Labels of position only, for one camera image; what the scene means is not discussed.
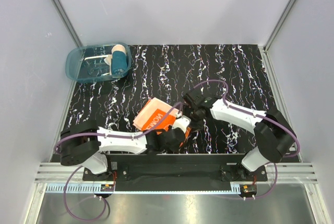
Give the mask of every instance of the white wall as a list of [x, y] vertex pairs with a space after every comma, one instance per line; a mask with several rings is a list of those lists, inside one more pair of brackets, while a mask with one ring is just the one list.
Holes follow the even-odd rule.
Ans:
[[334, 220], [334, 0], [298, 0], [269, 54], [302, 156]]
[[288, 0], [61, 0], [83, 44], [265, 44]]
[[0, 222], [22, 223], [50, 156], [75, 45], [50, 0], [0, 0]]

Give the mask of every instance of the blue plastic bin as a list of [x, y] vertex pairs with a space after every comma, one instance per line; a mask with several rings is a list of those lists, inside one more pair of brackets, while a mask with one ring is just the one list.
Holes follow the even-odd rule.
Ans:
[[[126, 49], [127, 69], [115, 75], [110, 75], [109, 65], [104, 62], [105, 56], [111, 54], [114, 45], [123, 45]], [[66, 60], [66, 76], [79, 83], [117, 80], [125, 77], [131, 68], [130, 47], [124, 43], [89, 45], [72, 50]]]

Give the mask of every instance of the reflective floor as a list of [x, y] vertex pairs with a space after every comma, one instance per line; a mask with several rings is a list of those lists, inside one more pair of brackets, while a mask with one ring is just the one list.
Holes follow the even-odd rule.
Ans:
[[[262, 194], [269, 189], [259, 186]], [[73, 207], [87, 194], [68, 194], [68, 205]], [[179, 223], [315, 223], [306, 191], [301, 185], [278, 185], [271, 195], [256, 201], [239, 200], [236, 196], [218, 195], [112, 195], [107, 211], [95, 223], [179, 224]], [[94, 218], [103, 203], [90, 199], [73, 208], [81, 218]], [[66, 213], [62, 194], [48, 193], [44, 197], [37, 223], [83, 223]]]

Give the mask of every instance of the wall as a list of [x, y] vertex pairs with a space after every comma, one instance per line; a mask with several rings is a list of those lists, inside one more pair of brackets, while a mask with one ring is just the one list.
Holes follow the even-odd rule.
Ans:
[[269, 54], [303, 159], [313, 163], [334, 220], [333, 13], [333, 0], [298, 0]]
[[288, 0], [61, 0], [83, 44], [265, 44]]
[[51, 0], [0, 0], [0, 222], [23, 223], [39, 163], [50, 156], [75, 48]]

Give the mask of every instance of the marbled tabletop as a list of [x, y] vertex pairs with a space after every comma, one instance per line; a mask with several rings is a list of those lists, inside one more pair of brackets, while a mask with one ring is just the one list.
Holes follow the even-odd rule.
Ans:
[[[134, 132], [132, 122], [145, 105], [157, 97], [170, 105], [207, 79], [225, 80], [227, 99], [256, 109], [275, 107], [266, 70], [257, 45], [133, 45], [133, 64], [126, 78], [76, 84], [65, 127], [88, 119], [98, 125]], [[93, 49], [108, 54], [105, 48]], [[209, 84], [205, 94], [223, 94], [222, 85]], [[227, 122], [206, 120], [205, 129], [192, 133], [180, 153], [244, 153], [256, 144], [252, 134]]]

